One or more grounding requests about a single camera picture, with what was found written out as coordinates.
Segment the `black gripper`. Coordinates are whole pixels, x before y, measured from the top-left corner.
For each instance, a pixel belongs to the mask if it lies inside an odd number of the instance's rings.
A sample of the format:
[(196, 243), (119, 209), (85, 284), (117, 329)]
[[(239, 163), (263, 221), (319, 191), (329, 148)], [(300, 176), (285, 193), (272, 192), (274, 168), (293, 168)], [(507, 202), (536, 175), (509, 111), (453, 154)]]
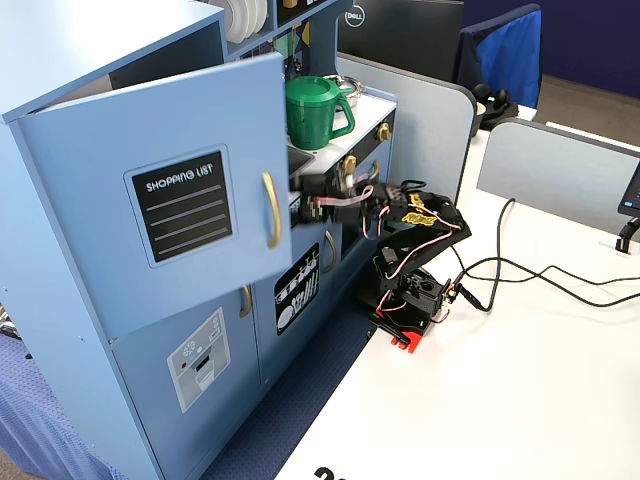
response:
[(347, 187), (337, 177), (327, 183), (324, 174), (297, 175), (290, 179), (290, 191), (304, 194), (325, 194), (328, 204), (321, 205), (313, 197), (302, 195), (297, 211), (300, 224), (322, 224), (331, 220), (335, 224), (354, 225), (361, 220), (362, 186)]

